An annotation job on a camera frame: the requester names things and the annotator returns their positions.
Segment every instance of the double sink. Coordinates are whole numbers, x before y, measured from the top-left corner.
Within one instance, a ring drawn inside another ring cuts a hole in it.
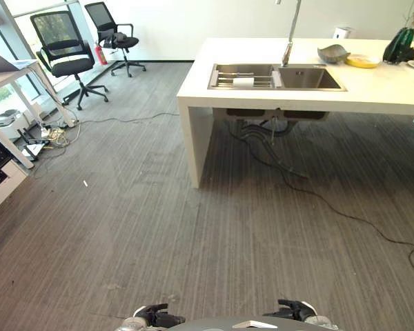
[[[324,64],[215,64],[209,89],[344,92]]]

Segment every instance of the fire extinguisher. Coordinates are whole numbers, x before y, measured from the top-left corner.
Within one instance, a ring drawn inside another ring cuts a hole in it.
[[[101,46],[98,43],[95,43],[95,53],[97,53],[98,61],[101,64],[108,64],[106,58],[104,57],[103,50],[101,49]]]

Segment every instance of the paper towel roll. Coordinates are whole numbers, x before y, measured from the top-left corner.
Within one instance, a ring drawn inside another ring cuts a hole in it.
[[[254,84],[254,77],[238,77],[233,79],[233,86],[238,88],[252,88]]]
[[[351,32],[353,31],[352,28],[336,28],[334,31],[333,39],[347,39],[350,37]]]

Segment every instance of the glass wall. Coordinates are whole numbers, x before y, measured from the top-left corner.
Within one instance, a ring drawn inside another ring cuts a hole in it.
[[[9,61],[15,60],[15,57],[9,49],[8,44],[1,35],[0,55]],[[23,90],[23,93],[27,96],[27,98],[29,98],[29,100],[33,100],[40,95],[39,91],[34,87],[29,78],[19,78],[17,79],[17,83]],[[26,109],[26,107],[24,106],[23,102],[20,100],[18,95],[15,93],[15,91],[12,89],[11,85],[8,84],[0,88],[0,114],[10,109],[18,109],[23,112]]]
[[[34,54],[40,51],[41,42],[35,32],[35,29],[30,21],[30,17],[34,14],[42,12],[56,12],[60,10],[69,10],[74,17],[77,27],[80,30],[81,37],[88,41],[90,45],[93,44],[92,36],[89,28],[86,24],[86,20],[83,19],[83,12],[79,2],[77,0],[5,0],[5,3],[14,17],[15,23],[18,25],[23,37],[30,46],[30,49]],[[60,59],[58,61],[67,61],[71,58]],[[66,89],[71,83],[75,82],[73,76],[69,77],[54,77],[44,67],[41,66],[49,78],[51,84],[57,92]],[[102,68],[97,61],[94,68],[86,72],[86,77],[95,77],[101,72]]]

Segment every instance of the office chair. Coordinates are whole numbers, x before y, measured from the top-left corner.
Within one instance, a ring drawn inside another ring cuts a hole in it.
[[[119,26],[130,26],[130,37],[127,37],[123,41],[112,42],[112,48],[119,48],[123,52],[124,62],[119,66],[113,68],[110,73],[114,76],[114,71],[122,67],[126,67],[127,75],[131,77],[132,75],[129,72],[130,66],[142,67],[143,71],[146,71],[146,67],[138,63],[138,61],[129,61],[127,60],[126,53],[129,53],[129,48],[137,45],[139,40],[138,38],[133,37],[133,25],[132,24],[116,24],[110,15],[108,8],[104,2],[96,2],[85,5],[84,8],[88,11],[90,18],[97,27],[98,33],[98,44],[108,37],[112,37],[114,33],[118,32]]]
[[[81,100],[84,95],[89,97],[88,93],[101,95],[104,97],[104,101],[108,102],[109,100],[105,94],[94,91],[95,88],[104,88],[104,91],[107,92],[108,89],[105,86],[85,86],[78,76],[80,72],[92,69],[95,60],[88,42],[81,38],[71,13],[68,11],[45,12],[31,16],[30,20],[43,46],[39,52],[36,52],[40,61],[55,77],[73,74],[79,82],[80,97],[77,109],[82,109],[80,106]],[[86,55],[87,58],[71,59],[52,64],[55,60],[75,55]]]

